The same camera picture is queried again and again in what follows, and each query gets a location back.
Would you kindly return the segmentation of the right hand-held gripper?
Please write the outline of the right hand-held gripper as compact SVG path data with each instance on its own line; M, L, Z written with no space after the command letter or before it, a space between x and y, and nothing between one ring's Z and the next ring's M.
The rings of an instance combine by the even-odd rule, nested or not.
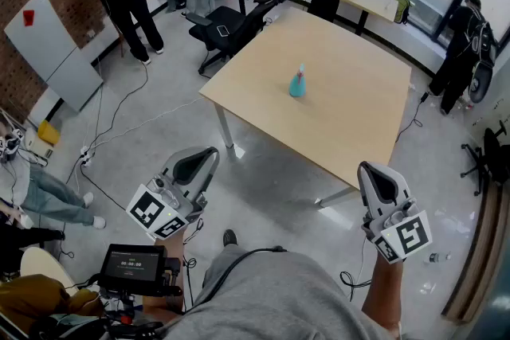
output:
M418 208L415 197L409 197L400 173L376 162L361 162L357 176L363 204L373 217L364 222L362 230L387 263L404 261L433 242L426 211Z

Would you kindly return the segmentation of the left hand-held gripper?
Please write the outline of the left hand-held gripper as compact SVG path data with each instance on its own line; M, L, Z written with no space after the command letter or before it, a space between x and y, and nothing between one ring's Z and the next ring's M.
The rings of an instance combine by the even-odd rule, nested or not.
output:
M141 185L126 213L148 235L166 240L196 222L204 211L204 196L220 155L213 147L189 147L175 152L146 185Z

